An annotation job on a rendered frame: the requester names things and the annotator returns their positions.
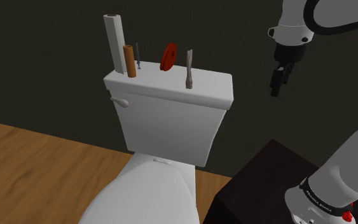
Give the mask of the brown cardboard tube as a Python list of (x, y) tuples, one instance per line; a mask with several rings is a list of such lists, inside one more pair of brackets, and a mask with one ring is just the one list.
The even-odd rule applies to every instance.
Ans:
[(124, 45), (123, 46), (123, 53), (124, 53), (124, 57), (125, 57), (125, 65), (126, 65), (126, 69), (127, 69), (127, 76), (129, 78), (135, 78), (136, 77), (136, 68), (135, 68), (135, 62), (134, 62), (133, 46)]

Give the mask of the red disc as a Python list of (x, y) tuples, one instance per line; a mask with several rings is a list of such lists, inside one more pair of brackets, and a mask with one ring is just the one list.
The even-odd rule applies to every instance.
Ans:
[(163, 53), (163, 57), (160, 62), (160, 70), (168, 71), (169, 69), (171, 69), (176, 61), (176, 55), (177, 55), (176, 44), (169, 43)]

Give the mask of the white toilet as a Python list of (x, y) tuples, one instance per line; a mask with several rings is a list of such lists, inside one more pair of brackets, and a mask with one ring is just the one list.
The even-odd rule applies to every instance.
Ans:
[(228, 73), (161, 71), (142, 62), (134, 78), (104, 78), (132, 157), (92, 200), (78, 224), (200, 224), (195, 169), (204, 167), (233, 103)]

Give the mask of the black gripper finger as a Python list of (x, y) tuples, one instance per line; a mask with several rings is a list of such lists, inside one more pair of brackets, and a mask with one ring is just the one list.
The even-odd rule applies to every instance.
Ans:
[(283, 84), (287, 83), (293, 67), (294, 63), (279, 64), (273, 71), (273, 75), (270, 80), (271, 96), (277, 97), (279, 95), (280, 88)]

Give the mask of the grey brown slim tool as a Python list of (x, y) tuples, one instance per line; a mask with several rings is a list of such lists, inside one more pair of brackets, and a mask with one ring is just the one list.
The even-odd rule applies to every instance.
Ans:
[(187, 51), (187, 59), (186, 59), (186, 88), (192, 89), (193, 88), (193, 80), (192, 80), (192, 58), (193, 58), (193, 50)]

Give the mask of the white paper towel roll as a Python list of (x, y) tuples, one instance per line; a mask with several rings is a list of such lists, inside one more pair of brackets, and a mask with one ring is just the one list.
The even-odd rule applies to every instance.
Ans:
[(106, 28), (109, 47), (116, 72), (124, 74), (127, 71), (123, 46), (125, 38), (121, 17), (117, 14), (107, 14), (103, 16)]

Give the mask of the dark robot stand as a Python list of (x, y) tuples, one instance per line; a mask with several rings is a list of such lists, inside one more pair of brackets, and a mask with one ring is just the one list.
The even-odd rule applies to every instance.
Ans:
[(203, 224), (318, 224), (293, 216), (284, 198), (316, 170), (272, 139), (216, 194)]

